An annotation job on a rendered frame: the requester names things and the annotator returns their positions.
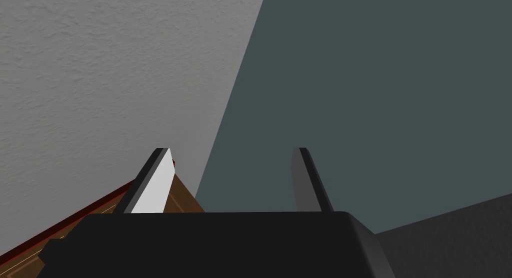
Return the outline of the brown wooden door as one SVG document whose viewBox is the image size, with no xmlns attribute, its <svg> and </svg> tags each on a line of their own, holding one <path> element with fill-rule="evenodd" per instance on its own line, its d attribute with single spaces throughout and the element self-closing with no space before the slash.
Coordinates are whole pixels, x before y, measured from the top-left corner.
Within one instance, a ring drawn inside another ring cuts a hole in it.
<svg viewBox="0 0 512 278">
<path fill-rule="evenodd" d="M 0 255 L 0 278 L 37 278 L 44 267 L 44 263 L 39 258 L 39 253 L 48 241 L 64 239 L 89 214 L 111 214 L 128 191 L 131 183 L 132 181 L 126 183 L 16 246 L 14 249 Z M 204 210 L 185 184 L 175 175 L 168 193 L 164 212 L 200 213 L 204 212 Z"/>
</svg>

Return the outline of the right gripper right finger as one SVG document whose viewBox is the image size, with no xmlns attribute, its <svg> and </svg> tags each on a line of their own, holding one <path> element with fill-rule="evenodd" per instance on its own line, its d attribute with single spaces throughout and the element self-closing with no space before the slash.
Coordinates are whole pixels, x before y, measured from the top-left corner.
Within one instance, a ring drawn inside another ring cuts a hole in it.
<svg viewBox="0 0 512 278">
<path fill-rule="evenodd" d="M 305 147 L 292 151 L 291 181 L 298 212 L 333 212 L 311 153 Z"/>
</svg>

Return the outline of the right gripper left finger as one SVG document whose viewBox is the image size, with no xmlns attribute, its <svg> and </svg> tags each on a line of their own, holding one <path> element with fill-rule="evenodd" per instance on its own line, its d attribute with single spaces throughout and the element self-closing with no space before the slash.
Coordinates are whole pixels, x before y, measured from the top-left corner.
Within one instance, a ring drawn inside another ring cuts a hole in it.
<svg viewBox="0 0 512 278">
<path fill-rule="evenodd" d="M 156 148 L 112 213 L 163 213 L 175 173 L 170 149 Z"/>
</svg>

